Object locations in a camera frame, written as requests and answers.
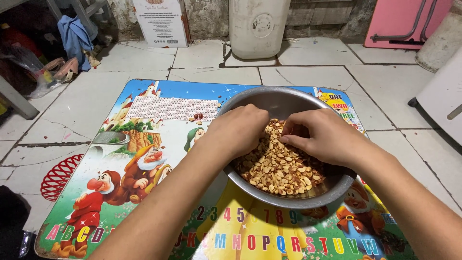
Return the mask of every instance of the dwarf cartoon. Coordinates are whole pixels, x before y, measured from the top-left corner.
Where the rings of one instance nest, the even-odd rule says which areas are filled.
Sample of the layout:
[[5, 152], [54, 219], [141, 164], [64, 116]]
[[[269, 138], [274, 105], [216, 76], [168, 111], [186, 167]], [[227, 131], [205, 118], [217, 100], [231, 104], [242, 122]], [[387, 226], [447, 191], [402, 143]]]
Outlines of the dwarf cartoon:
[[151, 193], [152, 189], [155, 188], [163, 179], [169, 175], [169, 173], [173, 171], [173, 168], [170, 164], [165, 164], [162, 168], [157, 170], [154, 174], [154, 178], [149, 179], [149, 184], [147, 185], [145, 192], [147, 194]]
[[184, 146], [184, 151], [189, 152], [193, 147], [194, 143], [205, 134], [205, 130], [202, 127], [194, 128], [188, 133], [188, 139]]
[[160, 178], [156, 173], [168, 158], [161, 151], [163, 148], [151, 144], [135, 154], [125, 166], [125, 175], [122, 177], [117, 200], [111, 202], [111, 205], [122, 205], [129, 201], [138, 204], [148, 195], [146, 188], [156, 177]]
[[[116, 195], [120, 185], [120, 175], [114, 171], [105, 171], [88, 181], [88, 191], [83, 193], [80, 198], [75, 200], [74, 211], [67, 216], [68, 226], [74, 226], [71, 238], [68, 241], [55, 242], [51, 249], [52, 252], [62, 258], [70, 255], [83, 258], [86, 255], [87, 239], [99, 225], [99, 212], [104, 201], [110, 201]], [[83, 227], [89, 227], [88, 236], [84, 241], [78, 242], [77, 238]]]
[[380, 241], [385, 221], [379, 212], [371, 209], [366, 190], [360, 183], [353, 182], [346, 192], [344, 202], [345, 206], [337, 210], [337, 217], [340, 219], [337, 227], [343, 231], [346, 238], [356, 239], [358, 249], [364, 254], [364, 260], [385, 260], [384, 248]]

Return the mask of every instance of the cardboard box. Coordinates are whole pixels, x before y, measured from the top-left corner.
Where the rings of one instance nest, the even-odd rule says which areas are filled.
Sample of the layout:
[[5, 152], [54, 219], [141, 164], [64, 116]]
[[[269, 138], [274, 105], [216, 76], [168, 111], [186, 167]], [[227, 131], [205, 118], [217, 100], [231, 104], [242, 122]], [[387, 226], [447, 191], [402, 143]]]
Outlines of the cardboard box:
[[133, 0], [149, 48], [186, 48], [190, 40], [183, 0]]

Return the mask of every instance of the plastic jug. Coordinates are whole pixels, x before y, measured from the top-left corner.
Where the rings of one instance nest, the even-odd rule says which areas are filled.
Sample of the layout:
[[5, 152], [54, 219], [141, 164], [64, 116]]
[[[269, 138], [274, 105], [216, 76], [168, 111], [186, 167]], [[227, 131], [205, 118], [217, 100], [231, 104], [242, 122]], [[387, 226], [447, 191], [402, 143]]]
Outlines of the plastic jug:
[[232, 52], [241, 59], [276, 55], [289, 13], [290, 0], [230, 0]]

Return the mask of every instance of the stainless steel bowl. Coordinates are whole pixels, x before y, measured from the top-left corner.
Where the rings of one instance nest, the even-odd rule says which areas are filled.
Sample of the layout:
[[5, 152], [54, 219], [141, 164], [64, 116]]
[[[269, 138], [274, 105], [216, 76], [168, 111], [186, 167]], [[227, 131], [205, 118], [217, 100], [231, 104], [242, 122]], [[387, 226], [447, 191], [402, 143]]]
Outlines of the stainless steel bowl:
[[[329, 108], [329, 105], [312, 95], [289, 87], [256, 87], [243, 91], [228, 100], [219, 110], [220, 116], [239, 106], [254, 104], [269, 112], [270, 118], [285, 120], [289, 115], [306, 110]], [[323, 184], [305, 193], [305, 198], [287, 198], [265, 193], [244, 180], [230, 164], [224, 168], [229, 178], [250, 196], [268, 204], [290, 209], [312, 209], [327, 205], [345, 194], [356, 174], [345, 167], [325, 165]]]

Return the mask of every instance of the castle illustration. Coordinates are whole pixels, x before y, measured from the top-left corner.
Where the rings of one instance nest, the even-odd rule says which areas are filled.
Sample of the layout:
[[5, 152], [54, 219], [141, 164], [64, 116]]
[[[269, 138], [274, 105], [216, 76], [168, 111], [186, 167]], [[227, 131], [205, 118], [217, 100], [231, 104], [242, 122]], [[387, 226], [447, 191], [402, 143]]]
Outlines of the castle illustration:
[[[159, 97], [160, 96], [160, 89], [157, 89], [159, 85], [159, 81], [151, 83], [148, 88], [141, 92], [138, 96], [140, 97]], [[137, 124], [138, 122], [151, 122], [151, 126], [154, 128], [154, 130], [147, 130], [148, 132], [158, 132], [159, 127], [162, 125], [163, 120], [154, 120], [150, 118], [130, 118], [127, 117], [128, 110], [130, 110], [130, 107], [132, 106], [133, 103], [133, 96], [130, 94], [121, 104], [120, 110], [117, 113], [110, 115], [103, 123], [102, 127], [104, 128], [105, 131], [111, 130], [114, 126], [116, 125], [124, 125], [128, 122], [133, 122], [134, 124]]]

